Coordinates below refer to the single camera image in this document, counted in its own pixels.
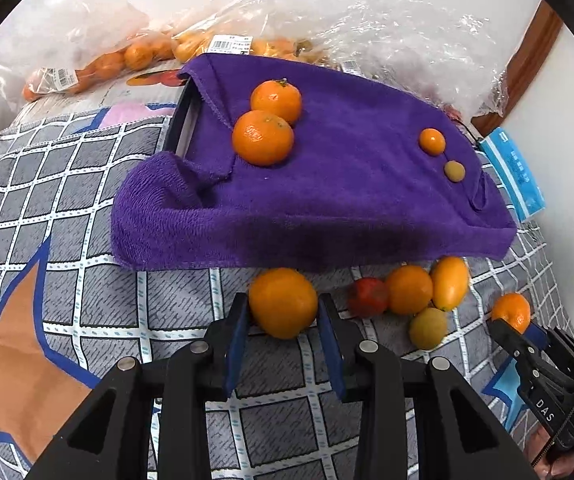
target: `brown wooden trim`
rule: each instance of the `brown wooden trim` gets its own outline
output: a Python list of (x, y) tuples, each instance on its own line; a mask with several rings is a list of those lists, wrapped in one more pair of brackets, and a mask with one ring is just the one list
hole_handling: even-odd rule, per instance
[(507, 66), (509, 102), (504, 117), (487, 114), (474, 117), (471, 123), (485, 137), (502, 124), (538, 74), (563, 26), (563, 20), (542, 0), (524, 40)]

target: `purple cloth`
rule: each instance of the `purple cloth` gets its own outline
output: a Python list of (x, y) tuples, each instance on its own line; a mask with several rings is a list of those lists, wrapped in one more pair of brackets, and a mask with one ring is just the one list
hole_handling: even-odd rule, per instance
[[(502, 259), (516, 225), (467, 139), (440, 110), (357, 76), (304, 63), (205, 54), (188, 63), (205, 105), (185, 158), (135, 167), (112, 210), (116, 259), (137, 270), (323, 270), (443, 255)], [(302, 93), (289, 158), (256, 168), (231, 130), (254, 87), (286, 77)], [(418, 146), (440, 130), (445, 154)], [(464, 164), (462, 183), (443, 173)]]

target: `plastic wrap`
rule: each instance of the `plastic wrap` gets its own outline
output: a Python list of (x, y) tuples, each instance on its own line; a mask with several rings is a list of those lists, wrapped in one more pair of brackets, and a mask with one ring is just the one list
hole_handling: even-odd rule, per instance
[(465, 119), (502, 114), (506, 99), (505, 59), (489, 24), (416, 0), (209, 0), (156, 27), (127, 0), (22, 7), (0, 28), (5, 118), (43, 94), (76, 94), (157, 59), (222, 52), (217, 34), (242, 37), (243, 54), (362, 75)]

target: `triangular cutout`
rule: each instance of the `triangular cutout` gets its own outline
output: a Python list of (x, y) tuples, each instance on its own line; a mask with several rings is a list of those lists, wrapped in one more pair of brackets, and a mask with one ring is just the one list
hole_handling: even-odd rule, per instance
[(72, 432), (68, 444), (75, 449), (96, 455), (100, 454), (104, 447), (104, 439), (107, 435), (115, 400), (116, 392), (107, 390)]
[(494, 434), (460, 390), (451, 391), (451, 403), (456, 412), (460, 441), (465, 453), (476, 453), (498, 446)]

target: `blue tissue package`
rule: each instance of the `blue tissue package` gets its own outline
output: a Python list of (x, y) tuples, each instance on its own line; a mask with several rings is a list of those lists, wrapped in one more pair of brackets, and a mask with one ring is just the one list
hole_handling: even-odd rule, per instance
[(507, 188), (518, 220), (524, 222), (545, 208), (545, 199), (527, 162), (506, 131), (496, 128), (480, 142), (480, 147)]

